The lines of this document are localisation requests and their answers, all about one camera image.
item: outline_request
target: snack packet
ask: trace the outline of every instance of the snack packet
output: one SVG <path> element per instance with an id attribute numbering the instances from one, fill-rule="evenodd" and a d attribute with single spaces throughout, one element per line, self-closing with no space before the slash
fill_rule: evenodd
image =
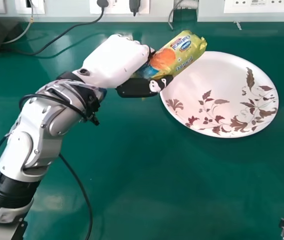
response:
<path id="1" fill-rule="evenodd" d="M 150 61 L 142 66 L 137 75 L 145 79 L 160 79 L 165 75 L 178 75 L 197 60 L 207 46 L 205 39 L 190 31 L 182 31 L 158 50 Z"/>

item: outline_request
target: paper plate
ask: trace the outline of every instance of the paper plate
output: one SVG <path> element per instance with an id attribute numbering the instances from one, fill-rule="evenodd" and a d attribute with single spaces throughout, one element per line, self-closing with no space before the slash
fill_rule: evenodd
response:
<path id="1" fill-rule="evenodd" d="M 251 62 L 207 51 L 161 93 L 169 113 L 186 127 L 218 138 L 266 128 L 279 107 L 271 79 Z"/>

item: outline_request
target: gray wall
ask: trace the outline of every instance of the gray wall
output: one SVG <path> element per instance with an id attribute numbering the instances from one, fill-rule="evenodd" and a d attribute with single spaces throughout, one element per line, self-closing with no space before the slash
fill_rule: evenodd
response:
<path id="1" fill-rule="evenodd" d="M 165 22 L 173 8 L 174 0 L 150 0 L 150 14 L 141 14 L 133 17 L 130 14 L 105 15 L 101 22 Z M 14 0 L 6 0 L 6 14 L 0 14 L 1 18 L 10 17 L 28 21 L 27 15 L 16 13 Z M 95 19 L 97 15 L 91 15 L 89 0 L 46 0 L 45 15 L 37 15 L 37 22 L 87 22 Z"/>
<path id="2" fill-rule="evenodd" d="M 284 22 L 284 13 L 224 13 L 224 0 L 200 0 L 199 22 Z"/>

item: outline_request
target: green tabletop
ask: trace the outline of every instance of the green tabletop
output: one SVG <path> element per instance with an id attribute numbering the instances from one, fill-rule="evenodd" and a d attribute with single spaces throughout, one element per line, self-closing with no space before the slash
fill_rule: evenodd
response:
<path id="1" fill-rule="evenodd" d="M 173 119 L 159 96 L 122 99 L 110 90 L 96 127 L 80 123 L 62 153 L 89 193 L 91 240 L 279 240 L 284 217 L 284 23 L 98 23 L 78 27 L 41 57 L 0 54 L 0 138 L 18 100 L 83 60 L 111 34 L 155 49 L 182 30 L 208 51 L 245 58 L 277 86 L 280 108 L 265 130 L 219 139 Z M 15 48 L 35 51 L 71 23 L 35 23 Z M 25 240 L 83 240 L 88 212 L 76 181 L 57 159 L 36 192 Z"/>

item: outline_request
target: robot finger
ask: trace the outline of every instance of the robot finger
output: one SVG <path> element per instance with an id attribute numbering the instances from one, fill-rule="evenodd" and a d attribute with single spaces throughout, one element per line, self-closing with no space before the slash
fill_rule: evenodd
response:
<path id="1" fill-rule="evenodd" d="M 172 80 L 172 75 L 166 75 L 160 79 L 130 78 L 116 90 L 122 98 L 148 98 L 156 96 Z"/>

